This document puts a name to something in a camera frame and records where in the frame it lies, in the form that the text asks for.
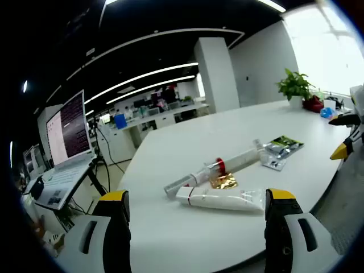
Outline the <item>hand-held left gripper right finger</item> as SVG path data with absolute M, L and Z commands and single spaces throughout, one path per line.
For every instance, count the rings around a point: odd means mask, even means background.
M 266 190 L 265 272 L 330 272 L 341 255 L 332 236 L 288 191 Z

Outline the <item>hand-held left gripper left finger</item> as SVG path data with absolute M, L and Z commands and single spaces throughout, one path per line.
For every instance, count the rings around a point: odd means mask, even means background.
M 64 272 L 131 272 L 129 192 L 102 196 L 64 237 L 57 263 Z

